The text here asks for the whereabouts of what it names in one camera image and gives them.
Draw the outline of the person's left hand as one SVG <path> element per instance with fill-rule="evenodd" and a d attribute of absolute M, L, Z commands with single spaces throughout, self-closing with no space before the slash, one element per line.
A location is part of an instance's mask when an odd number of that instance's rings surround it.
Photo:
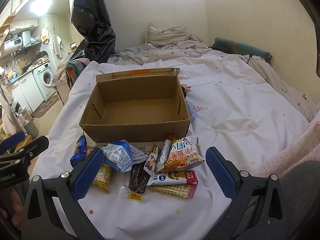
<path fill-rule="evenodd" d="M 10 219 L 18 230 L 21 230 L 23 205 L 18 193 L 12 187 L 1 190 L 1 213 L 6 219 Z"/>

